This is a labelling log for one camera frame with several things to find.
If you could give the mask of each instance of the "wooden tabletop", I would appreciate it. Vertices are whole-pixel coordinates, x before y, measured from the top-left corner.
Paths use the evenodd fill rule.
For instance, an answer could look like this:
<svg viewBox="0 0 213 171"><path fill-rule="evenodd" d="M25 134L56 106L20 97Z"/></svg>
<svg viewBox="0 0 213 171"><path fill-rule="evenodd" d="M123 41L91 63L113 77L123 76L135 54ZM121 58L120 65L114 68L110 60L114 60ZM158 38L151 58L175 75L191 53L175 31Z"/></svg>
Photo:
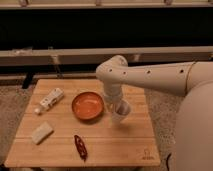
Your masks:
<svg viewBox="0 0 213 171"><path fill-rule="evenodd" d="M65 97L41 116L34 109L54 88L61 88ZM102 92L97 80L39 80L26 108L12 147L6 159L7 167L98 167L98 166L157 166L158 149L148 113L144 90L123 86L124 99L131 113L118 126L111 123L105 112L95 123L82 123L71 110L74 97L83 91ZM31 133L47 121L54 133L40 145L35 145ZM88 151L86 162L81 160L74 135L82 137Z"/></svg>

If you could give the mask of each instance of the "pepper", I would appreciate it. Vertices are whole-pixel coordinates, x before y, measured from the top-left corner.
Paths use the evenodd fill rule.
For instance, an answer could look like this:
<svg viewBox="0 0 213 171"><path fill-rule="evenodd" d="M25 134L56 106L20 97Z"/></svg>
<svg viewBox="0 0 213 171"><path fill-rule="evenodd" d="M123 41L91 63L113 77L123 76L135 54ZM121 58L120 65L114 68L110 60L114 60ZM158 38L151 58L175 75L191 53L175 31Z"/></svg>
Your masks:
<svg viewBox="0 0 213 171"><path fill-rule="evenodd" d="M84 142L78 135L74 135L74 138L75 138L75 146L78 150L78 153L81 159L83 159L85 162L87 159L87 149L84 145Z"/></svg>

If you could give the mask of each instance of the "white cup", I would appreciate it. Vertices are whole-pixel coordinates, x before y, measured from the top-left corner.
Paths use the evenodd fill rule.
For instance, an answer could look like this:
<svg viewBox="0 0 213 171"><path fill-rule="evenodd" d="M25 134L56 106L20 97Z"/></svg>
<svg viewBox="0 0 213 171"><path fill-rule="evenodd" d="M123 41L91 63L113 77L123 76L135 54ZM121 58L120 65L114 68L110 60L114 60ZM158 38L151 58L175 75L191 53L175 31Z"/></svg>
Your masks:
<svg viewBox="0 0 213 171"><path fill-rule="evenodd" d="M130 113L131 107L125 100L115 104L112 110L111 120L114 124L119 124Z"/></svg>

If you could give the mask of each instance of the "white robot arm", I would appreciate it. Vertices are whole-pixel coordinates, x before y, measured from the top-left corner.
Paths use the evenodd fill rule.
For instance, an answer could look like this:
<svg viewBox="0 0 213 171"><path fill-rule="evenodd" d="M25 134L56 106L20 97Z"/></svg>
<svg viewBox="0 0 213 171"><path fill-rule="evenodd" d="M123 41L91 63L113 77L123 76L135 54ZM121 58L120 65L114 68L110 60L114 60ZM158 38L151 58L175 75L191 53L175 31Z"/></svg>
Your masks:
<svg viewBox="0 0 213 171"><path fill-rule="evenodd" d="M176 122L172 170L213 170L212 62L128 67L117 55L99 65L96 76L109 103L122 100L122 84L186 95Z"/></svg>

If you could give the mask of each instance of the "gray carpet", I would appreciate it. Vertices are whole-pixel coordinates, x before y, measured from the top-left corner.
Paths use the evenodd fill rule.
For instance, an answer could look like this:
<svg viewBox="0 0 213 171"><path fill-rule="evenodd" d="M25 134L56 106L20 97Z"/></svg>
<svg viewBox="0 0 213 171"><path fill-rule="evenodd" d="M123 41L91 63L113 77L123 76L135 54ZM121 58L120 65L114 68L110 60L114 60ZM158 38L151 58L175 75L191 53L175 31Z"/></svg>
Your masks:
<svg viewBox="0 0 213 171"><path fill-rule="evenodd" d="M0 164L4 162L10 149L34 87L35 85L31 85L27 90L23 90L21 85L11 85L10 83L2 85L0 83ZM151 90L146 90L146 95L160 153L161 165L159 167L143 167L136 170L166 171L165 159L171 152L176 113L182 98ZM113 170L124 171L134 169L117 168Z"/></svg>

